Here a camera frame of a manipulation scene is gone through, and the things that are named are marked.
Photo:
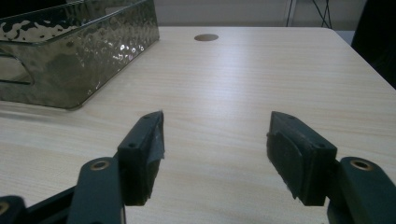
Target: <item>black chair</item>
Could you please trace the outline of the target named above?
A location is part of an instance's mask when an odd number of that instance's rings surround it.
[[[395,0],[368,0],[351,46],[396,89],[395,10]]]

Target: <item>wall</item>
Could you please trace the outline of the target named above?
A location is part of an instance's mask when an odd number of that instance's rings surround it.
[[[285,26],[291,0],[154,0],[166,25]],[[292,26],[320,26],[312,0],[293,0]],[[316,0],[324,11],[326,0]],[[355,30],[365,0],[330,0],[333,29]]]

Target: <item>tray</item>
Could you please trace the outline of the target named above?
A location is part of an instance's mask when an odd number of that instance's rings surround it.
[[[0,100],[73,109],[159,39],[153,0],[78,1],[0,20]]]

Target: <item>tray handle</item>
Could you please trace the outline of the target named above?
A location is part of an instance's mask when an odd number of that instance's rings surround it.
[[[34,79],[20,59],[0,52],[0,83],[33,85]]]

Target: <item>table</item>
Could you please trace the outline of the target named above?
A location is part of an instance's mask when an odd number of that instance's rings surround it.
[[[137,120],[165,115],[165,160],[128,223],[328,223],[294,201],[266,157],[289,113],[396,182],[396,91],[334,31],[161,27],[161,40],[76,111],[0,102],[0,195],[28,206],[74,186]],[[196,35],[219,39],[200,42]]]

